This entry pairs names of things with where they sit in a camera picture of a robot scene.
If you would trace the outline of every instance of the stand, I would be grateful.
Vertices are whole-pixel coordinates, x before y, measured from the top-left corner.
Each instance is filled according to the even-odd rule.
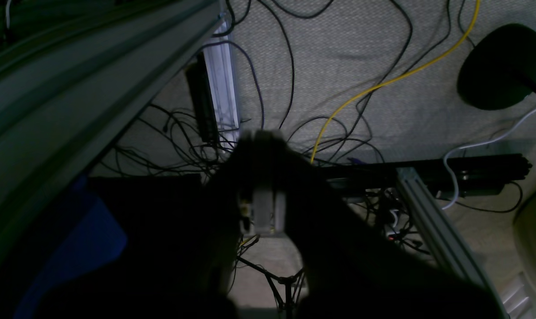
[[[536,31],[508,24],[487,35],[459,72],[457,90],[478,109],[505,109],[536,93]]]
[[[292,294],[292,285],[303,275],[304,273],[303,268],[293,276],[278,277],[272,274],[271,272],[267,271],[266,269],[260,268],[240,256],[237,257],[237,260],[239,262],[242,262],[246,266],[253,268],[256,271],[261,272],[262,274],[264,274],[264,276],[266,276],[266,280],[268,280],[268,284],[270,285],[270,288],[272,289],[272,293],[274,293],[274,298],[276,299],[276,303],[278,304],[278,312],[285,310],[286,319],[292,318],[293,310],[297,307],[297,303],[296,301],[294,301],[294,298],[296,296],[296,291],[294,291]],[[277,281],[278,284],[282,284],[286,287],[286,301],[285,302],[282,300],[280,293],[276,289],[276,285],[274,285],[274,280]]]

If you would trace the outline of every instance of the gray carpet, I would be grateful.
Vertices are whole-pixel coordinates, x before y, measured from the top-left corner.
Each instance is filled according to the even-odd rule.
[[[294,12],[315,12],[327,0],[280,0]],[[246,8],[246,0],[233,0],[237,17]],[[395,75],[414,61],[431,44],[441,39],[448,29],[444,1],[400,0],[414,25],[411,43]],[[423,61],[440,55],[461,37],[457,27],[457,14],[461,2],[450,4],[451,33],[440,47]],[[474,9],[474,0],[467,0],[462,14],[462,24],[468,26]],[[296,64],[296,87],[293,106],[283,125],[287,137],[291,131],[310,117],[330,115],[334,109],[351,96],[373,85],[388,69],[401,50],[408,34],[403,16],[388,1],[336,0],[321,16],[313,20],[298,20],[280,10],[293,49]],[[471,39],[477,43],[495,28],[508,23],[525,24],[536,30],[536,0],[485,0]],[[245,22],[236,27],[234,40],[251,56],[264,104],[266,129],[277,129],[290,98],[290,55],[282,32],[274,17],[256,0]],[[467,42],[450,56],[434,66],[406,78],[375,93],[365,117],[369,122],[375,147],[388,162],[427,160],[440,158],[453,147],[487,139],[499,129],[509,127],[515,119],[536,106],[536,97],[530,95],[518,105],[502,111],[480,111],[465,105],[456,92],[456,80],[461,64],[472,49]],[[258,129],[260,107],[252,75],[240,53],[237,56],[237,78],[240,96],[241,118],[251,119],[244,129]],[[155,102],[167,109],[189,108],[191,100],[183,76],[176,77],[156,97]],[[337,117],[347,127],[355,120],[354,105],[344,109]],[[142,117],[163,126],[163,117],[149,109]],[[292,139],[296,149],[311,147],[323,121],[306,125]],[[330,125],[325,137],[339,136],[342,129]],[[363,123],[355,130],[357,137],[368,137]],[[177,160],[167,141],[158,141],[154,132],[135,123],[120,141],[122,146],[137,147],[156,163],[167,165]],[[527,180],[521,181],[526,198],[536,190],[536,116],[527,120],[505,139],[488,148],[471,150],[468,156],[521,152],[534,165]],[[325,158],[329,152],[321,154]],[[370,148],[354,153],[366,162],[377,161]],[[113,162],[113,154],[105,161]],[[98,167],[94,175],[110,174]],[[505,209],[514,205],[517,190],[506,187],[503,194],[485,198],[463,200],[471,206]],[[497,289],[502,289],[521,271],[512,237],[513,214],[490,214],[455,206],[449,216],[467,240]],[[254,247],[247,254],[254,262],[274,265],[274,271],[291,275],[297,265],[290,262],[288,251],[282,243],[272,242]],[[239,271],[231,296],[242,306],[269,307],[274,303],[267,284],[251,271]]]

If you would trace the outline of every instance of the white cable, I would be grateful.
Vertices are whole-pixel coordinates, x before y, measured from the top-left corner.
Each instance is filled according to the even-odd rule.
[[[6,28],[10,30],[10,6],[12,5],[12,0],[7,0],[6,2]]]
[[[443,157],[443,165],[446,167],[447,169],[447,172],[449,172],[449,174],[451,175],[451,180],[453,181],[453,187],[454,187],[454,194],[453,194],[453,198],[451,199],[450,202],[448,202],[448,204],[446,204],[444,207],[442,207],[442,210],[446,210],[447,208],[450,208],[451,206],[453,206],[453,204],[455,204],[455,202],[457,201],[457,198],[459,197],[459,185],[457,183],[457,177],[455,176],[455,173],[453,172],[453,170],[447,165],[447,159],[449,158],[449,156],[455,152],[455,151],[459,151],[461,149],[466,149],[466,148],[474,148],[474,147],[480,147],[482,145],[487,145],[487,144],[490,144],[490,143],[494,143],[496,141],[499,141],[505,137],[507,137],[508,135],[510,135],[510,133],[512,133],[517,127],[519,127],[519,125],[521,123],[523,123],[528,117],[530,117],[530,115],[536,113],[536,108],[535,109],[532,109],[532,111],[529,111],[526,115],[524,115],[521,119],[519,119],[516,124],[511,127],[509,130],[507,130],[504,134],[500,135],[500,136],[497,136],[495,137],[494,139],[490,139],[488,141],[485,141],[485,142],[479,142],[479,143],[474,143],[474,144],[467,144],[467,145],[463,145],[463,146],[460,146],[458,148],[454,148],[452,149],[451,151],[448,151],[447,154]]]

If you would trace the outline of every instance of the black pole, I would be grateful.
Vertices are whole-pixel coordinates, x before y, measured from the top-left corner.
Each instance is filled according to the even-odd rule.
[[[240,257],[240,256],[237,256],[236,259],[237,259],[239,262],[242,262],[242,263],[246,264],[246,266],[248,266],[248,267],[250,267],[250,268],[253,268],[253,269],[257,270],[257,271],[261,272],[262,274],[264,274],[264,275],[266,275],[266,276],[268,276],[268,277],[271,277],[271,278],[272,278],[273,280],[275,280],[275,281],[279,281],[279,280],[281,279],[280,277],[278,277],[278,276],[272,274],[271,272],[267,271],[266,269],[264,269],[264,268],[260,268],[260,267],[256,266],[255,264],[253,264],[253,263],[247,261],[246,259],[244,259],[244,258],[242,258],[242,257]]]
[[[286,280],[286,319],[293,318],[292,281]]]
[[[532,79],[524,75],[524,73],[513,68],[510,68],[509,72],[520,83],[522,83],[524,86],[526,86],[527,88],[531,89],[534,93],[536,93],[536,83],[532,81]]]

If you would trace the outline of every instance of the black round base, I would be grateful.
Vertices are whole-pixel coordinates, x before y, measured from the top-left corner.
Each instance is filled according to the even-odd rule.
[[[469,54],[457,90],[479,109],[505,109],[532,92],[519,77],[536,84],[536,32],[508,24],[487,35]]]

